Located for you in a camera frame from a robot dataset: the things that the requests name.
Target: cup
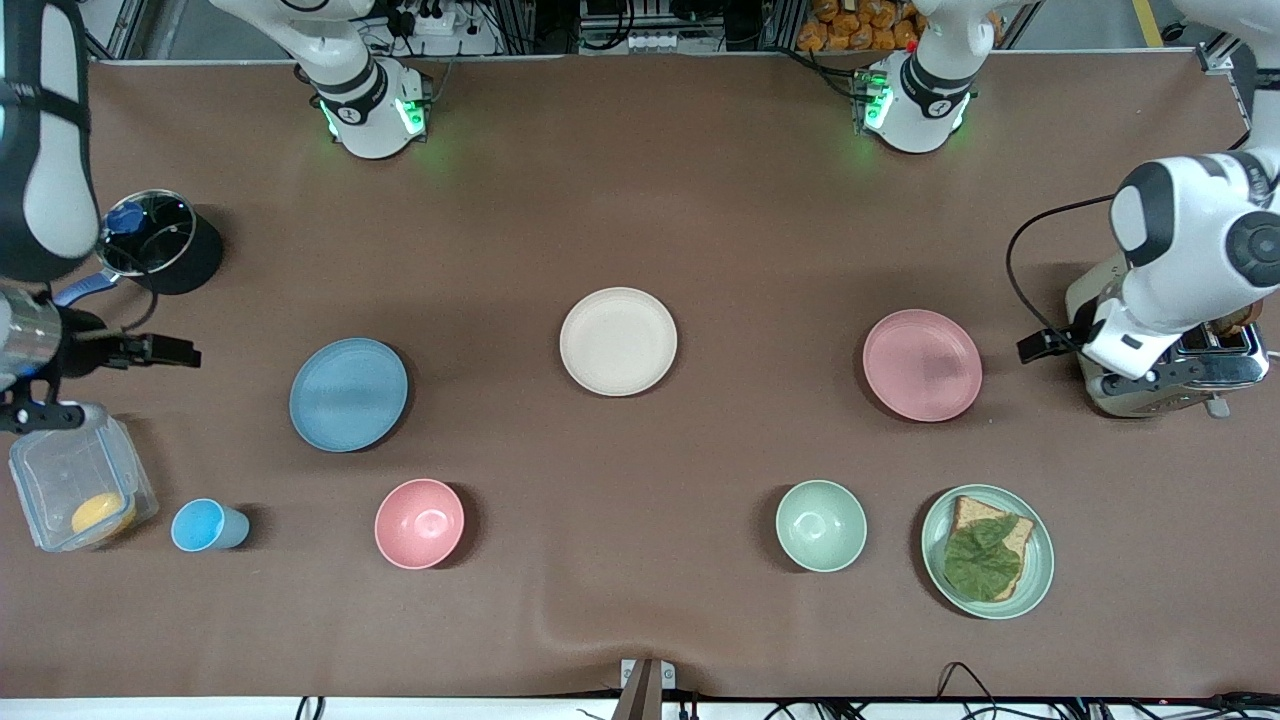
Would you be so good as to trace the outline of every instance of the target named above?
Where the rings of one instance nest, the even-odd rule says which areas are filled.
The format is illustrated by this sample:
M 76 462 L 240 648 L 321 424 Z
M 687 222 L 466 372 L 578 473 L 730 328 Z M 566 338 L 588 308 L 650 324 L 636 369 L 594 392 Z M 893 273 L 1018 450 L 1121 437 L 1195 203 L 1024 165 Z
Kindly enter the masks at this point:
M 116 202 L 102 219 L 97 256 L 102 272 L 60 291 L 55 305 L 69 307 L 115 287 L 120 278 L 160 295 L 191 292 L 221 265 L 223 237 L 183 196 L 145 190 Z
M 174 515 L 169 537 L 186 552 L 227 550 L 248 537 L 248 518 L 234 507 L 202 497 L 183 505 Z

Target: lemon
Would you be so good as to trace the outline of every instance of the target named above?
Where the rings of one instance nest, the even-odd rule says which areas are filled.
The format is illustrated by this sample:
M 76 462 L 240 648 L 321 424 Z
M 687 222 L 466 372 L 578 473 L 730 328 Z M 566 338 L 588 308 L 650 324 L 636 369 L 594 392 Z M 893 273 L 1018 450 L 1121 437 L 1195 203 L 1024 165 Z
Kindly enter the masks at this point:
M 124 498 L 119 493 L 104 492 L 95 495 L 76 509 L 76 514 L 72 515 L 72 532 L 83 533 L 111 515 L 115 515 L 122 507 L 124 507 Z M 134 510 L 131 507 L 120 520 L 116 530 L 128 528 L 133 523 L 134 514 Z

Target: green bowl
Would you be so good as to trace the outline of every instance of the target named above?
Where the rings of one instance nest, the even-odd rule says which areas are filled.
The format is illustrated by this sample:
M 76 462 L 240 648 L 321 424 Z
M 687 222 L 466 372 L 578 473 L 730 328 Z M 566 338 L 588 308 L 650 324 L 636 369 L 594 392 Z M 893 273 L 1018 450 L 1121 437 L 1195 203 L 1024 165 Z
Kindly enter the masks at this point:
M 1019 578 L 1012 597 L 1004 602 L 969 600 L 952 588 L 942 574 L 946 566 L 947 539 L 951 537 L 951 524 L 955 520 L 956 498 L 961 495 L 1036 521 L 1036 529 L 1032 530 L 1030 541 L 1027 543 L 1023 577 Z M 987 620 L 1012 620 L 1030 612 L 1044 600 L 1050 585 L 1053 584 L 1053 542 L 1048 539 L 1048 528 L 1023 498 L 995 486 L 961 486 L 943 493 L 924 516 L 920 551 L 924 553 L 924 569 L 929 571 L 929 578 L 942 594 L 960 610 Z
M 867 512 L 854 493 L 831 480 L 805 480 L 787 491 L 774 524 L 782 550 L 814 573 L 847 568 L 867 546 Z

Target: pile of bread rolls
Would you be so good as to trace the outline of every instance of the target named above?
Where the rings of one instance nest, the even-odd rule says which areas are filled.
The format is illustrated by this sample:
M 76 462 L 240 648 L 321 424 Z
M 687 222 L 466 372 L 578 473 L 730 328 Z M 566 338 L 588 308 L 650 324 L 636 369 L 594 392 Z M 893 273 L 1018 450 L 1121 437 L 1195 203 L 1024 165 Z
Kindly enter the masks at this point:
M 813 19 L 800 26 L 796 50 L 905 50 L 919 41 L 929 20 L 910 1 L 810 0 Z M 1002 19 L 988 15 L 1002 35 Z

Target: clear food container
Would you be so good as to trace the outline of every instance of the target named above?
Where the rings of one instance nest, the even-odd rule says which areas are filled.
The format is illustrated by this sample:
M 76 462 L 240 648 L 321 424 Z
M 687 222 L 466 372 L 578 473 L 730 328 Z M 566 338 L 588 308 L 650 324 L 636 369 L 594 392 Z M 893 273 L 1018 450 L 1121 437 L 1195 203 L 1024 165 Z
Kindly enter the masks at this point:
M 31 539 L 49 552 L 101 543 L 157 509 L 129 432 L 101 405 L 83 407 L 82 427 L 31 433 L 9 451 Z

